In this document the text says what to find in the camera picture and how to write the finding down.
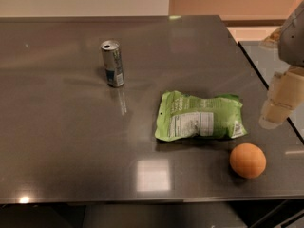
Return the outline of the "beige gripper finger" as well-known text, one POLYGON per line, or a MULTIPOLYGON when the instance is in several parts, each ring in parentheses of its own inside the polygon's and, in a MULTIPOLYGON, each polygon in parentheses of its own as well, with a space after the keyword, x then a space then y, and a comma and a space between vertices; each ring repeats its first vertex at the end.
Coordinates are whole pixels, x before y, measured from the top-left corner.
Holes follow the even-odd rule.
POLYGON ((260 126, 265 129, 279 127, 303 102, 304 68, 290 66, 284 73, 276 72, 261 109, 260 126))

